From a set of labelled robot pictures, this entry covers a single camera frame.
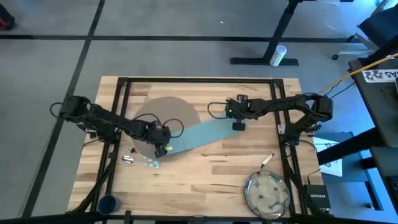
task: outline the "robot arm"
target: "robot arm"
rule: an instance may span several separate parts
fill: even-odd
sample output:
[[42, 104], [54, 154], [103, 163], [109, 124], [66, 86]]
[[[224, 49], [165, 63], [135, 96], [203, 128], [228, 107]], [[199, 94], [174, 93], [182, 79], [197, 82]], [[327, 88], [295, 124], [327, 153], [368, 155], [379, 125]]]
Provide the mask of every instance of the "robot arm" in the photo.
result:
[[[310, 108], [306, 102], [313, 101]], [[317, 122], [325, 122], [332, 118], [333, 102], [327, 96], [316, 93], [299, 94], [277, 100], [248, 99], [246, 95], [238, 95], [237, 100], [228, 99], [225, 113], [228, 118], [236, 119], [233, 129], [244, 131], [244, 119], [258, 119], [269, 112], [299, 110], [305, 115], [296, 123], [286, 124], [284, 141], [296, 146], [301, 132], [308, 131]]]
[[105, 143], [114, 143], [115, 129], [120, 128], [133, 139], [154, 144], [156, 157], [167, 153], [166, 145], [171, 138], [170, 129], [163, 126], [160, 121], [126, 119], [105, 110], [100, 105], [92, 104], [89, 99], [82, 96], [71, 96], [66, 99], [59, 116], [65, 121], [77, 124], [80, 129], [89, 133], [91, 138], [98, 137]]

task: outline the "small bottle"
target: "small bottle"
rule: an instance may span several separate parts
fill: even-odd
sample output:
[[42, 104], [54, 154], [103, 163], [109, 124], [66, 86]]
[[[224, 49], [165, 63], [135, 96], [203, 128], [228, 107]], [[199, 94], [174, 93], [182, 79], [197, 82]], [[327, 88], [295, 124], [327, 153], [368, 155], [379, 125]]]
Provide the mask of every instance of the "small bottle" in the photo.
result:
[[282, 58], [285, 56], [286, 52], [287, 49], [285, 46], [278, 45], [275, 49], [273, 56], [271, 57], [271, 60], [269, 60], [269, 64], [274, 67], [278, 66]]

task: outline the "paper sheet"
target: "paper sheet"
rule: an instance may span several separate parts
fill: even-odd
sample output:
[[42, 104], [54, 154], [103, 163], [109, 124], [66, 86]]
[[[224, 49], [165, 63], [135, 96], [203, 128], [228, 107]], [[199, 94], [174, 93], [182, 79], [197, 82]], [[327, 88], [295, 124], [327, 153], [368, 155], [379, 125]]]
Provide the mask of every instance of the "paper sheet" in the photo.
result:
[[[204, 123], [193, 125], [187, 128], [179, 138], [170, 140], [168, 146], [173, 149], [167, 154], [183, 152], [234, 136], [239, 133], [239, 131], [232, 130], [234, 122], [235, 119], [211, 119]], [[179, 131], [172, 133], [172, 136], [178, 134]]]
[[[338, 142], [321, 139], [321, 138], [317, 138], [317, 137], [314, 137], [312, 139], [313, 139], [313, 143], [317, 149], [317, 152], [322, 152], [323, 150], [338, 144]], [[321, 169], [322, 173], [335, 175], [338, 177], [343, 176], [343, 160], [342, 159], [338, 159], [336, 161], [329, 162], [327, 164], [320, 166], [319, 168]]]

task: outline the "floor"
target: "floor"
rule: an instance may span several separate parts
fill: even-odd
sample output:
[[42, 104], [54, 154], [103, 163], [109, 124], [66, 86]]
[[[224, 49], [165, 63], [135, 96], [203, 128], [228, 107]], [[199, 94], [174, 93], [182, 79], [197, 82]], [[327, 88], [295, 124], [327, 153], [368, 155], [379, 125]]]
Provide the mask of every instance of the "floor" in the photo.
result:
[[[294, 77], [304, 92], [318, 91], [346, 73], [348, 61], [355, 57], [341, 56], [337, 61], [330, 57], [339, 50], [363, 48], [342, 40], [357, 32], [356, 25], [375, 8], [373, 0], [300, 3], [282, 43], [288, 49], [286, 57], [298, 58], [300, 66], [274, 68], [230, 65], [229, 58], [260, 57], [267, 42], [248, 42], [248, 37], [271, 37], [287, 1], [0, 0], [0, 4], [17, 21], [14, 30], [0, 32], [0, 202], [7, 202], [0, 208], [0, 219], [21, 215], [55, 124], [48, 107], [62, 100], [67, 90], [94, 99], [103, 75], [173, 75]], [[191, 39], [181, 41], [182, 36]], [[242, 38], [228, 41], [229, 37]], [[333, 92], [351, 82], [344, 80]], [[335, 98], [334, 118], [322, 130], [359, 134], [372, 126], [354, 86]], [[63, 125], [34, 215], [65, 211], [84, 136], [75, 125]], [[389, 215], [380, 217], [386, 222]]]

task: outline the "yellow cable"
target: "yellow cable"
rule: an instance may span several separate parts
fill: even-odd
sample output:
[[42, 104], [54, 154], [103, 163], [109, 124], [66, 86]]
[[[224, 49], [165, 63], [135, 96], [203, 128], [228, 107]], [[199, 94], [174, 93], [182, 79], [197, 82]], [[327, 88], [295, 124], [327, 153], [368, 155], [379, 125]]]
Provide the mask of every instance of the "yellow cable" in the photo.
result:
[[348, 77], [350, 77], [350, 76], [352, 76], [352, 75], [355, 75], [355, 74], [357, 74], [357, 73], [359, 73], [359, 72], [362, 72], [363, 70], [366, 70], [366, 69], [368, 69], [368, 68], [370, 68], [370, 67], [373, 67], [373, 66], [375, 66], [375, 65], [378, 65], [378, 64], [380, 64], [380, 63], [382, 63], [382, 62], [385, 62], [386, 60], [389, 60], [390, 58], [393, 58], [393, 57], [398, 57], [398, 53], [393, 54], [393, 55], [390, 55], [390, 56], [385, 57], [385, 58], [383, 58], [383, 59], [380, 59], [380, 60], [378, 60], [378, 61], [376, 61], [376, 62], [373, 62], [373, 63], [370, 64], [370, 65], [367, 65], [367, 66], [365, 66], [365, 67], [362, 67], [362, 68], [360, 68], [360, 69], [358, 69], [358, 70], [355, 70], [355, 71], [353, 71], [353, 72], [350, 72], [349, 74], [347, 74], [347, 75], [345, 75], [345, 76], [343, 76], [343, 77], [337, 79], [336, 81], [334, 81], [334, 82], [331, 83], [330, 85], [324, 87], [324, 88], [323, 88], [322, 90], [320, 90], [318, 93], [324, 92], [325, 90], [331, 88], [332, 86], [334, 86], [336, 83], [338, 83], [338, 82], [341, 81], [341, 80], [344, 80], [344, 79], [346, 79], [346, 78], [348, 78]]

